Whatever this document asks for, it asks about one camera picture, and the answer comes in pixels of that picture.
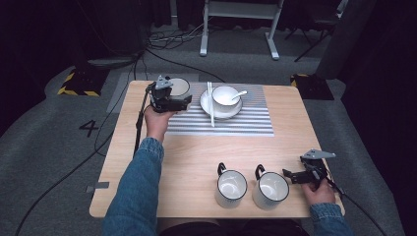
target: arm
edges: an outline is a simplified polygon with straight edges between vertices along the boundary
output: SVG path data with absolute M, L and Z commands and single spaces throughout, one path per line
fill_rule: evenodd
M 340 206 L 335 203 L 334 192 L 324 179 L 319 189 L 309 184 L 301 185 L 314 224 L 314 234 L 321 235 L 354 235 L 341 214 Z
M 147 137 L 123 174 L 103 221 L 103 235 L 156 235 L 163 137 L 172 112 L 147 109 Z

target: hand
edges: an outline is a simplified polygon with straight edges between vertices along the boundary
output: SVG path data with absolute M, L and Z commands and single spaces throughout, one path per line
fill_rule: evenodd
M 314 184 L 302 184 L 304 195 L 306 196 L 307 203 L 311 206 L 314 204 L 331 203 L 335 204 L 336 198 L 331 185 L 327 179 L 323 179 L 320 183 L 319 189 L 316 189 Z
M 168 120 L 175 112 L 167 111 L 157 113 L 151 107 L 145 111 L 145 121 L 147 122 L 147 137 L 154 138 L 161 143 L 166 130 L 168 129 Z

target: chopsticks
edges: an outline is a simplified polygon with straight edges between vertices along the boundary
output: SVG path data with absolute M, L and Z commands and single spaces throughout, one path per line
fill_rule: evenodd
M 212 86 L 211 82 L 208 82 L 208 104 L 209 104 L 209 117 L 211 120 L 211 126 L 214 127 L 214 110 L 212 108 Z

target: mug handle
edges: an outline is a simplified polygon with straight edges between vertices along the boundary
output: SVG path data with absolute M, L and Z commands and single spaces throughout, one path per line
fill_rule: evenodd
M 224 170 L 226 170 L 226 166 L 224 165 L 223 162 L 218 163 L 218 167 L 217 167 L 217 174 L 218 176 L 220 176 Z
M 259 173 L 260 170 L 261 170 L 262 173 L 265 172 L 264 166 L 261 165 L 261 164 L 259 164 L 257 169 L 255 170 L 255 176 L 257 177 L 257 180 L 261 179 L 261 176 L 260 176 L 260 173 Z

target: person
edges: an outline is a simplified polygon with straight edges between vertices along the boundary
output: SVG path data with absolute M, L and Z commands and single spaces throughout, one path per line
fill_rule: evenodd
M 147 136 L 123 174 L 116 196 L 102 222 L 103 235 L 157 235 L 158 183 L 164 149 L 162 142 L 174 112 L 145 111 Z M 325 179 L 316 190 L 303 184 L 314 223 L 315 235 L 353 235 L 335 204 L 334 192 Z M 249 220 L 239 232 L 230 232 L 215 222 L 187 222 L 164 229 L 161 236 L 174 235 L 308 235 L 291 219 Z

